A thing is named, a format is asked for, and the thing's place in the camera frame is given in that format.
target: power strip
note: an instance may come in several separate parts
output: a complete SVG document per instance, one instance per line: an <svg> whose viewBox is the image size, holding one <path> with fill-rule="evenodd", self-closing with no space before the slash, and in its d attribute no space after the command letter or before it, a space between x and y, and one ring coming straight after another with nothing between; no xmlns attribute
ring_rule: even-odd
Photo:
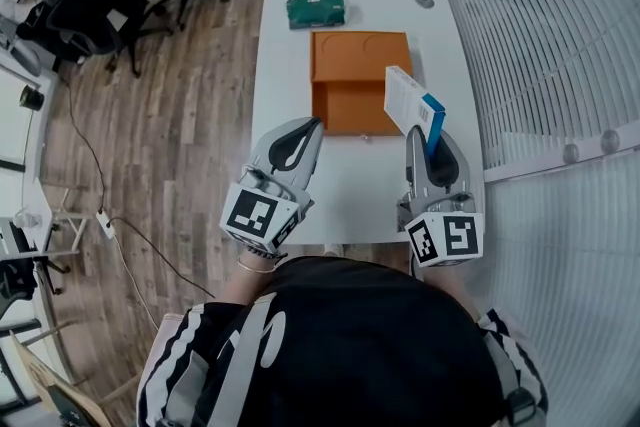
<svg viewBox="0 0 640 427"><path fill-rule="evenodd" d="M102 227L102 231L104 231L104 234L107 236L108 239L112 239L113 237L116 236L116 231L113 229L113 224L110 224L111 219L107 215L107 212L104 208L96 212L96 219L100 223L100 226Z"/></svg>

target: person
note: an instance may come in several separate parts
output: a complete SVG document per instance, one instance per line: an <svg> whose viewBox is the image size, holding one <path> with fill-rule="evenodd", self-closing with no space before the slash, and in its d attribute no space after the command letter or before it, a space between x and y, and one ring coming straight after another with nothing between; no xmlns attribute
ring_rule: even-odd
<svg viewBox="0 0 640 427"><path fill-rule="evenodd" d="M326 249L241 254L141 383L137 425L545 425L526 340L455 268L418 280Z"/></svg>
<svg viewBox="0 0 640 427"><path fill-rule="evenodd" d="M64 61L82 63L85 55L46 26L51 7L38 0L0 0L0 15L18 24L16 35L34 41Z"/></svg>

